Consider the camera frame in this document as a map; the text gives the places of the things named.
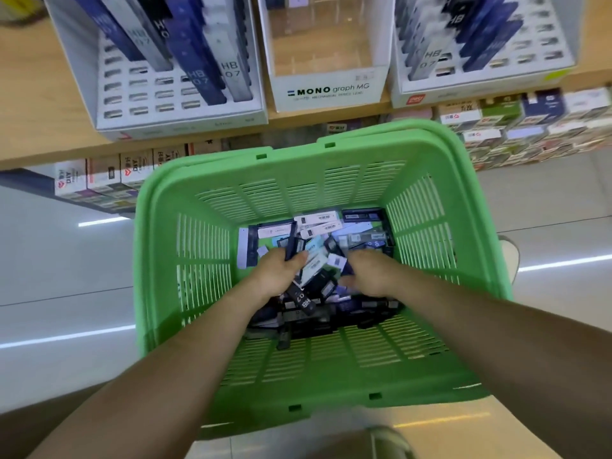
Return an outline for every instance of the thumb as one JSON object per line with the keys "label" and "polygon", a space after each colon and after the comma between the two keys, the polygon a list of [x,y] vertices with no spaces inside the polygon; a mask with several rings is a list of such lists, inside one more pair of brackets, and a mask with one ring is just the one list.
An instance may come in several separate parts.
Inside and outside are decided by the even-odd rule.
{"label": "thumb", "polygon": [[346,286],[349,289],[356,290],[356,277],[354,275],[343,275],[338,281],[338,285]]}
{"label": "thumb", "polygon": [[297,272],[302,269],[306,265],[306,261],[308,261],[308,251],[302,251],[299,254],[293,256],[289,261],[287,261],[287,265]]}

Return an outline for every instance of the red logo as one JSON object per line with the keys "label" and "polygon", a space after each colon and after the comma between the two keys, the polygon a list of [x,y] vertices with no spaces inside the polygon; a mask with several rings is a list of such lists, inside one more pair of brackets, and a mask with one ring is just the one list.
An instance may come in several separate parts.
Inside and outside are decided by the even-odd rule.
{"label": "red logo", "polygon": [[421,93],[419,95],[413,95],[411,96],[408,101],[406,102],[407,105],[417,105],[419,104],[421,101],[423,101],[425,99],[425,94]]}

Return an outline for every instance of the yellow-green sticker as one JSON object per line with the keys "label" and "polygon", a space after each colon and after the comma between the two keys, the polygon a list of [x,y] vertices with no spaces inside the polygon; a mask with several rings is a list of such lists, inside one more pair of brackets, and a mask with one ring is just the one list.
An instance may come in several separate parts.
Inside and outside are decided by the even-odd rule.
{"label": "yellow-green sticker", "polygon": [[561,79],[564,75],[570,72],[570,69],[562,69],[560,71],[551,72],[549,75],[544,77],[545,81]]}

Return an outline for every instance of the plastic basket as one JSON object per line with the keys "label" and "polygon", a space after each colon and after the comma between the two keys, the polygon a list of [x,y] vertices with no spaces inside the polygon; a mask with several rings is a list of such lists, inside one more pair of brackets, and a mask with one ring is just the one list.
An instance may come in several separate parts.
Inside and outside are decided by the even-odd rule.
{"label": "plastic basket", "polygon": [[[142,354],[202,314],[245,273],[238,227],[320,208],[382,206],[401,262],[511,298],[499,242],[459,138],[426,120],[382,124],[283,150],[170,161],[138,197],[135,309]],[[486,396],[409,308],[371,329],[242,341],[201,439],[309,417],[317,409],[466,401]]]}

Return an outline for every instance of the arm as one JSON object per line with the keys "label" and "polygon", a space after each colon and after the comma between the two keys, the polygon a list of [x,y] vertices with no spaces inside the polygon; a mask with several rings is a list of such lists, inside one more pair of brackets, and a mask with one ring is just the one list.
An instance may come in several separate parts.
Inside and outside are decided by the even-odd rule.
{"label": "arm", "polygon": [[501,403],[564,459],[612,457],[612,333],[454,285],[377,251],[342,282],[427,320]]}
{"label": "arm", "polygon": [[35,449],[32,459],[183,458],[249,319],[284,292],[307,254],[272,249],[192,324],[104,386]]}

